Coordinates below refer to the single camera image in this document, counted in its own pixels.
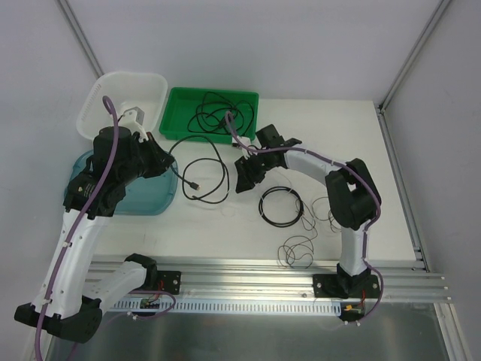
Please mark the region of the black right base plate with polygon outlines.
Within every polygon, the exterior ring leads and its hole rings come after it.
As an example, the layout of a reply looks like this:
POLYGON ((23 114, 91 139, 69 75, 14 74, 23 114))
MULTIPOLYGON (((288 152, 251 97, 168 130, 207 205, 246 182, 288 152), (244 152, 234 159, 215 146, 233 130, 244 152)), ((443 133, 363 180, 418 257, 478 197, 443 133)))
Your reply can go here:
POLYGON ((336 274, 315 274, 313 276, 313 291, 316 298, 377 299, 381 290, 376 275, 344 277, 336 274))

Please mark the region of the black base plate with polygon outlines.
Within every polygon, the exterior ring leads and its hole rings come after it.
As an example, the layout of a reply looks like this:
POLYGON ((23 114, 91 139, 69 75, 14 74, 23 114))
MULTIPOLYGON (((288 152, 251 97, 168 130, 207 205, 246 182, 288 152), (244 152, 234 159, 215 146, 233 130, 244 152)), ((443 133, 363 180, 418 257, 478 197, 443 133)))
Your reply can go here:
POLYGON ((161 290, 172 295, 180 293, 182 272, 180 271, 157 271, 156 280, 153 283, 154 290, 161 290))
POLYGON ((316 298, 377 299, 381 290, 376 275, 344 277, 336 274, 315 274, 313 276, 313 291, 316 298))

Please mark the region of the white plastic basin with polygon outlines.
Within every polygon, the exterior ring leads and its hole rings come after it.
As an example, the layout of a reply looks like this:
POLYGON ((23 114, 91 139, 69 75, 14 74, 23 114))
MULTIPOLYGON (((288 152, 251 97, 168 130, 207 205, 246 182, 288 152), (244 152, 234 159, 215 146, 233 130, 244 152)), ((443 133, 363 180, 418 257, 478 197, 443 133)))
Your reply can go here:
POLYGON ((112 117, 104 108, 102 97, 108 96, 120 117, 129 108, 139 107, 145 113, 144 128, 152 132, 162 114, 168 82, 160 74, 114 71, 102 75, 92 86, 77 117, 78 133, 93 140, 112 117))

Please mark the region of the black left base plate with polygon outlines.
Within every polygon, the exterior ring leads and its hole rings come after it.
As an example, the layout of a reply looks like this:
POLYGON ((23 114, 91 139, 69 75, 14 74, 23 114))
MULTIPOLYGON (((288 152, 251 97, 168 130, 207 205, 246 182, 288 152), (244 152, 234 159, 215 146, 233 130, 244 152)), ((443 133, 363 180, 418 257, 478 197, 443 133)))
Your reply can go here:
POLYGON ((153 283, 154 290, 161 290, 172 295, 180 293, 182 272, 180 271, 157 271, 156 280, 153 283))

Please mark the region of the teal translucent plastic bin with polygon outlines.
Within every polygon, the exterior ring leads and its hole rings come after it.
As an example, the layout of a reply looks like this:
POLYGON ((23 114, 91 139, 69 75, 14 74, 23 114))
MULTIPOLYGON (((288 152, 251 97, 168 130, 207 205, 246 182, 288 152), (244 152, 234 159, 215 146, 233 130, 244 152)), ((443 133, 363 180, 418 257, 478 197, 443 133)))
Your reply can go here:
MULTIPOLYGON (((92 154, 93 150, 85 153, 74 165, 74 172, 65 189, 63 206, 66 211, 81 210, 101 180, 96 180, 86 171, 86 161, 92 154)), ((128 185, 122 182, 106 184, 104 181, 87 208, 87 217, 153 216, 162 213, 171 204, 177 191, 172 171, 175 165, 174 161, 174 164, 158 177, 140 177, 128 185)))

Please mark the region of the green plastic tray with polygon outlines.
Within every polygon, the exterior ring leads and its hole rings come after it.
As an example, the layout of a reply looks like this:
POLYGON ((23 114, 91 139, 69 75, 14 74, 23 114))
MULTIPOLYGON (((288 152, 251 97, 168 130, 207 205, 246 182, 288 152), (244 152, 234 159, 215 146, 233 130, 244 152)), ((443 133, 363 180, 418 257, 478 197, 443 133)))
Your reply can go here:
POLYGON ((237 134, 255 138, 259 94, 226 89, 175 87, 170 91, 159 132, 168 140, 192 136, 193 141, 205 137, 217 144, 229 144, 231 133, 225 124, 225 113, 234 118, 231 126, 237 134))

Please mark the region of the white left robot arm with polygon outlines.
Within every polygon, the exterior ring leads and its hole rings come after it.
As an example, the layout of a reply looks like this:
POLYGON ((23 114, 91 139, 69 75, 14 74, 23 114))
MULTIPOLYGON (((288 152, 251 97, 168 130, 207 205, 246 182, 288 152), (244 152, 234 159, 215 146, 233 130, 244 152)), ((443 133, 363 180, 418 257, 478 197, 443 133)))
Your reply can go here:
POLYGON ((35 300, 17 307, 14 319, 57 338, 84 344, 104 314, 134 290, 158 286, 156 261, 133 253, 111 275, 84 287, 98 238, 112 220, 128 185, 163 175, 174 164, 150 132, 103 128, 84 167, 68 183, 62 231, 44 284, 35 300))

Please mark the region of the aluminium mounting rail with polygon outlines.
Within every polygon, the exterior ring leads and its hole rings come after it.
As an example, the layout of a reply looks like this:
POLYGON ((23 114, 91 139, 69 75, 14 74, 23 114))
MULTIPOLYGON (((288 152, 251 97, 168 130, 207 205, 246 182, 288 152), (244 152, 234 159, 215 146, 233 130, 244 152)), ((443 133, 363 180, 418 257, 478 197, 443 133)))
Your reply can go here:
MULTIPOLYGON (((309 268, 285 268, 269 259, 206 259, 157 256, 161 270, 181 272, 180 294, 192 298, 294 300, 313 298, 313 275, 335 272, 335 261, 309 268)), ((423 262, 380 262, 384 302, 451 303, 452 291, 441 273, 423 262)))

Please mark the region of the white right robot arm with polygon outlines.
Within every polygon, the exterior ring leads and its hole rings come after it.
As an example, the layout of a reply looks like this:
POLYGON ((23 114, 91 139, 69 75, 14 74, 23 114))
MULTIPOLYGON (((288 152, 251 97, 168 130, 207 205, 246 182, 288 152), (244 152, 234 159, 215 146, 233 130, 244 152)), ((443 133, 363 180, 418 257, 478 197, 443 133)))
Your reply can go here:
POLYGON ((340 299, 361 292, 371 276, 366 263, 368 230, 380 216, 381 197, 364 161, 355 158, 338 162, 322 156, 297 138, 285 139, 274 125, 257 131, 261 147, 248 147, 234 132, 233 139, 246 156, 234 165, 237 171, 235 191, 251 190, 273 168, 300 172, 320 182, 327 190, 331 214, 341 228, 341 255, 336 276, 323 281, 324 293, 340 299))

